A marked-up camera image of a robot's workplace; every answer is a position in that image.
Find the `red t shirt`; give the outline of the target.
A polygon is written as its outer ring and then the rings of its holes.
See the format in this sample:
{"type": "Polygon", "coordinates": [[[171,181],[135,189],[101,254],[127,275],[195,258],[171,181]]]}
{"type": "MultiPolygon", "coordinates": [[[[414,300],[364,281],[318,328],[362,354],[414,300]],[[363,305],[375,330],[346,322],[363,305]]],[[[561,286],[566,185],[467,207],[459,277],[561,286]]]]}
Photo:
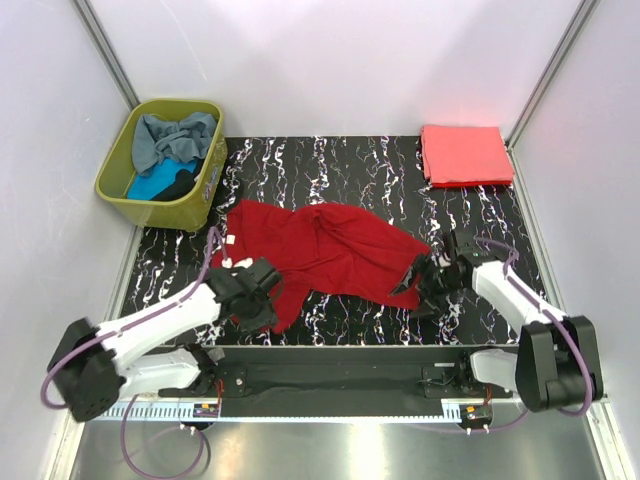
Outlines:
{"type": "Polygon", "coordinates": [[[224,257],[269,261],[284,283],[275,301],[278,323],[271,328],[277,334],[295,323],[312,290],[409,310],[419,305],[413,287],[392,291],[429,246],[363,208],[323,203],[288,210],[242,200],[226,225],[233,242],[213,255],[211,265],[221,267],[224,257]]]}

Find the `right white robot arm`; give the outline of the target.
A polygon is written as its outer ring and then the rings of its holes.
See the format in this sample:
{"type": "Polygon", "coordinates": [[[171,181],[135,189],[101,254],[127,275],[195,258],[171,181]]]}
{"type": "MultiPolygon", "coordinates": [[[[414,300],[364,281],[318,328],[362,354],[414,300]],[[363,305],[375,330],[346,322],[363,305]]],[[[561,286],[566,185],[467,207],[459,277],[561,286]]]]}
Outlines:
{"type": "Polygon", "coordinates": [[[512,266],[517,258],[511,246],[452,230],[443,252],[434,260],[417,255],[391,293],[415,290],[419,303],[411,315],[419,319],[441,312],[453,292],[471,290],[518,330],[514,353],[487,347],[459,356],[452,381],[463,395],[497,386],[517,394],[531,412],[584,415],[604,394],[595,327],[529,287],[512,266]]]}

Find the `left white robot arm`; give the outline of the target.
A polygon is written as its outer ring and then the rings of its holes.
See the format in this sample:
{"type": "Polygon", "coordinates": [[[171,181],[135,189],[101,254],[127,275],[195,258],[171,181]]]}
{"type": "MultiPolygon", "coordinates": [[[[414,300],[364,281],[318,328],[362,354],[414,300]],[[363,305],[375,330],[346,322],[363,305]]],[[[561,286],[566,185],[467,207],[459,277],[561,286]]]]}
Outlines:
{"type": "Polygon", "coordinates": [[[264,258],[210,268],[179,293],[134,314],[93,325],[86,318],[65,330],[47,366],[62,406],[79,423],[138,394],[205,397],[219,383],[217,362],[201,347],[158,347],[196,327],[235,318],[250,330],[274,326],[273,291],[281,274],[264,258]]]}

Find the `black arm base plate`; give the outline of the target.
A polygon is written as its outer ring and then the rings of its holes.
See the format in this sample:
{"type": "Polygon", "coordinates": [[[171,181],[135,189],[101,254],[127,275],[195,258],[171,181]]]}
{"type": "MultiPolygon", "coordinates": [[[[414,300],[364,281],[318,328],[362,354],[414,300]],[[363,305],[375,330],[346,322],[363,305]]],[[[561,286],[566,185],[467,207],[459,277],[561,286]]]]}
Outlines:
{"type": "Polygon", "coordinates": [[[225,420],[338,422],[371,417],[425,420],[444,400],[509,399],[504,387],[464,386],[456,377],[474,346],[225,346],[202,387],[163,397],[219,398],[225,420]]]}

